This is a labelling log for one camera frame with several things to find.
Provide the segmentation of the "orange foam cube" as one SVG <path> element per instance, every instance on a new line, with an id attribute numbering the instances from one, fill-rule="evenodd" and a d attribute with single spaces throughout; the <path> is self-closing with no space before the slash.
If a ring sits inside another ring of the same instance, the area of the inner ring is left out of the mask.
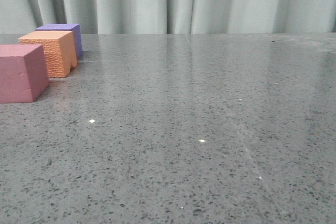
<path id="1" fill-rule="evenodd" d="M 64 78 L 77 63 L 73 32 L 64 30 L 34 31 L 19 37 L 20 44 L 41 44 L 46 59 L 48 76 Z"/>

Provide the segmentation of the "pale green curtain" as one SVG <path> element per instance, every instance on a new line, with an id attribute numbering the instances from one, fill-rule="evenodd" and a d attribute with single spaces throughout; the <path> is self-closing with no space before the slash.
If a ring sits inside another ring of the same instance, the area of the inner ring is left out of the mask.
<path id="1" fill-rule="evenodd" d="M 1 33 L 79 23 L 85 34 L 323 33 L 335 0 L 1 0 Z"/>

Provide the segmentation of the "purple foam cube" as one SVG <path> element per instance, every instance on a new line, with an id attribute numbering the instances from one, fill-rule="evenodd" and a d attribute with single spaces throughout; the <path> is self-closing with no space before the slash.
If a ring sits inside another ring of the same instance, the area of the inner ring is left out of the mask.
<path id="1" fill-rule="evenodd" d="M 46 24 L 40 27 L 37 27 L 35 31 L 50 31 L 50 30 L 64 30 L 71 31 L 73 33 L 74 41 L 75 41 L 75 49 L 77 59 L 80 59 L 83 55 L 82 42 L 81 42 L 81 31 L 79 24 Z"/>

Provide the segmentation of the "pink foam cube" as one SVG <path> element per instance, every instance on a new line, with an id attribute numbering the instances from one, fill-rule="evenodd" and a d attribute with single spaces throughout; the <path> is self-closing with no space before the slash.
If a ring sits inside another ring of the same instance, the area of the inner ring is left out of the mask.
<path id="1" fill-rule="evenodd" d="M 1 103 L 34 102 L 48 86 L 41 44 L 1 45 Z"/>

